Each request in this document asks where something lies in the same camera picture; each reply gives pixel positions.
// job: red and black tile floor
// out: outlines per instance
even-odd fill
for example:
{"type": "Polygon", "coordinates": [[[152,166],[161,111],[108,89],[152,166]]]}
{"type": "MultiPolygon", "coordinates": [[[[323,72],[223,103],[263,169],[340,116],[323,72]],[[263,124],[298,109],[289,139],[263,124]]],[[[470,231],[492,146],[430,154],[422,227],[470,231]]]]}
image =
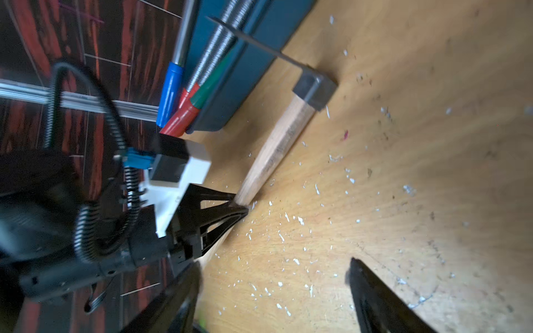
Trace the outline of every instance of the red and black tile floor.
{"type": "MultiPolygon", "coordinates": [[[[183,0],[4,0],[0,2],[0,78],[48,86],[53,62],[71,58],[85,63],[113,99],[157,105],[179,29],[183,0]]],[[[64,89],[90,94],[74,76],[64,89]]],[[[43,139],[42,105],[0,99],[0,153],[38,148],[43,139]]],[[[115,172],[115,144],[103,115],[62,110],[62,138],[83,179],[89,198],[115,172]]],[[[131,142],[148,145],[155,123],[124,119],[131,142]]],[[[119,188],[108,191],[102,209],[118,215],[119,188]]],[[[118,332],[166,286],[166,261],[117,276],[104,303],[83,312],[89,288],[76,290],[62,304],[26,300],[16,332],[118,332]]],[[[109,281],[98,284],[97,293],[109,281]]]]}

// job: marker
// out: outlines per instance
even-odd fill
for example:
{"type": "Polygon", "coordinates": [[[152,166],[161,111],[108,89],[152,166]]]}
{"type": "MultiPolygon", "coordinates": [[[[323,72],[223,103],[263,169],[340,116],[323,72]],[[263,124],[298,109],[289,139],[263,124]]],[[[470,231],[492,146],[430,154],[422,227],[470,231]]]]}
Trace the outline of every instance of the marker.
{"type": "Polygon", "coordinates": [[[163,90],[161,91],[161,100],[159,101],[156,120],[156,124],[159,127],[164,127],[166,125],[172,110],[174,109],[177,93],[181,86],[181,77],[183,75],[183,67],[187,58],[187,50],[189,48],[192,28],[196,22],[197,9],[197,0],[186,1],[183,9],[180,31],[176,38],[174,54],[172,60],[168,64],[165,82],[163,83],[163,90]]]}
{"type": "Polygon", "coordinates": [[[196,94],[186,99],[182,107],[168,121],[166,126],[160,131],[161,134],[180,137],[194,121],[200,110],[204,107],[205,101],[213,92],[215,85],[219,82],[222,73],[228,66],[229,59],[233,52],[229,52],[216,69],[211,73],[207,81],[198,89],[196,94]]]}

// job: blue connector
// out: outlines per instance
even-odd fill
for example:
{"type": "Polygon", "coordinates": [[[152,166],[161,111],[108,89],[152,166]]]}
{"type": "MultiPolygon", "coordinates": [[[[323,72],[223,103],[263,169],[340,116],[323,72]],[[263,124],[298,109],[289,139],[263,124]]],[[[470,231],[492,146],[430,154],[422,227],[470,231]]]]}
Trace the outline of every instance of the blue connector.
{"type": "Polygon", "coordinates": [[[124,159],[124,167],[146,170],[152,167],[153,162],[154,156],[152,153],[128,148],[126,158],[124,159]]]}
{"type": "Polygon", "coordinates": [[[157,126],[165,127],[167,121],[172,115],[175,100],[179,96],[178,92],[181,86],[181,76],[183,75],[183,67],[170,62],[168,64],[165,83],[163,83],[163,90],[161,91],[161,100],[159,101],[159,109],[157,111],[157,126]]]}

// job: grout line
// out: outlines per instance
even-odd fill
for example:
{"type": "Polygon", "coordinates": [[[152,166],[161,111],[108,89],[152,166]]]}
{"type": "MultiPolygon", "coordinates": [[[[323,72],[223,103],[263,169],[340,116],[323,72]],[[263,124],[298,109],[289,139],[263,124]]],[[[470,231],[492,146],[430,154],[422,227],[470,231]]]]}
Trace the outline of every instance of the grout line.
{"type": "Polygon", "coordinates": [[[170,14],[170,15],[172,15],[172,16],[175,16],[175,17],[177,17],[177,18],[179,18],[179,19],[181,18],[181,16],[176,15],[176,14],[174,14],[173,12],[169,12],[168,10],[163,9],[163,8],[161,8],[161,7],[158,7],[158,6],[154,5],[154,4],[151,4],[151,3],[149,3],[148,1],[145,1],[145,0],[139,0],[139,1],[142,2],[142,3],[145,3],[145,4],[149,5],[149,6],[152,6],[152,7],[154,7],[154,8],[157,8],[157,9],[159,9],[159,10],[161,10],[161,11],[164,11],[165,13],[168,13],[168,14],[170,14]]]}
{"type": "Polygon", "coordinates": [[[123,63],[123,62],[118,62],[118,61],[111,60],[111,59],[102,58],[102,57],[99,57],[99,56],[96,56],[96,55],[91,55],[91,54],[87,54],[87,53],[84,53],[84,55],[89,57],[89,58],[95,58],[95,59],[98,59],[98,60],[109,61],[109,62],[116,63],[116,64],[119,64],[119,65],[122,65],[122,66],[131,67],[131,65],[128,65],[127,63],[123,63]]]}
{"type": "Polygon", "coordinates": [[[153,285],[149,285],[149,286],[142,287],[142,288],[139,288],[139,289],[136,289],[136,290],[128,291],[127,293],[121,294],[120,296],[121,296],[121,297],[123,297],[123,296],[127,296],[127,295],[130,295],[130,294],[136,293],[136,292],[141,291],[141,290],[145,290],[145,289],[148,289],[148,288],[151,288],[151,287],[158,286],[158,285],[160,285],[160,284],[161,284],[161,282],[154,283],[153,285]]]}
{"type": "MultiPolygon", "coordinates": [[[[85,125],[85,149],[83,151],[83,156],[87,156],[87,138],[88,138],[88,135],[89,135],[89,121],[91,121],[91,119],[89,118],[90,115],[89,114],[85,114],[87,116],[87,123],[85,125]]],[[[85,184],[85,164],[87,163],[87,159],[84,158],[83,159],[83,171],[82,171],[82,184],[85,184]]]]}
{"type": "MultiPolygon", "coordinates": [[[[120,275],[120,292],[124,290],[124,273],[120,275]]],[[[118,329],[122,331],[124,328],[124,299],[120,297],[118,301],[118,329]]]]}
{"type": "Polygon", "coordinates": [[[19,25],[17,24],[17,20],[15,19],[15,14],[13,13],[13,9],[11,8],[11,5],[9,4],[9,0],[4,0],[4,3],[5,3],[5,6],[7,7],[7,11],[9,12],[9,17],[11,18],[11,22],[13,22],[13,25],[15,26],[15,29],[17,30],[17,33],[19,34],[19,38],[20,38],[20,41],[22,42],[22,46],[24,46],[24,50],[26,50],[26,55],[28,56],[31,62],[31,65],[34,68],[35,75],[37,75],[37,78],[39,79],[41,86],[44,87],[43,80],[41,79],[41,76],[39,75],[39,72],[37,71],[37,66],[35,65],[35,62],[33,58],[31,57],[30,51],[28,50],[28,46],[26,45],[24,38],[22,38],[22,35],[20,34],[19,25]]]}
{"type": "Polygon", "coordinates": [[[76,6],[76,19],[78,21],[79,42],[81,44],[82,53],[83,53],[83,64],[87,65],[87,57],[85,56],[85,43],[83,40],[83,32],[82,32],[82,17],[79,11],[79,1],[74,0],[74,4],[76,6]]]}
{"type": "Polygon", "coordinates": [[[37,140],[35,140],[35,149],[39,149],[39,135],[41,134],[41,123],[43,121],[44,105],[41,105],[41,112],[39,114],[39,125],[37,125],[37,140]]]}
{"type": "Polygon", "coordinates": [[[139,7],[141,4],[137,2],[137,6],[135,6],[135,24],[133,25],[133,46],[132,46],[132,58],[130,60],[131,62],[131,68],[130,68],[130,80],[128,81],[128,96],[126,97],[126,101],[130,101],[130,91],[132,88],[132,76],[133,76],[133,58],[135,57],[135,44],[137,42],[137,29],[139,24],[139,7]]]}

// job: metal rail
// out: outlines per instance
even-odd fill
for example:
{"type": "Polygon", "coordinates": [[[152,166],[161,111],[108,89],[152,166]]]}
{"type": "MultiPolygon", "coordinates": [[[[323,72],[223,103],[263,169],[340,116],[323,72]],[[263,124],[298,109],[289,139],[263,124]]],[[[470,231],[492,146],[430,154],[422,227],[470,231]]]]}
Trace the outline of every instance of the metal rail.
{"type": "MultiPolygon", "coordinates": [[[[49,89],[11,80],[0,79],[0,98],[25,101],[36,104],[47,104],[49,89]]],[[[113,101],[121,117],[155,122],[157,106],[124,101],[113,101]]],[[[94,96],[63,92],[61,107],[66,109],[83,110],[104,113],[100,102],[94,96]]]]}

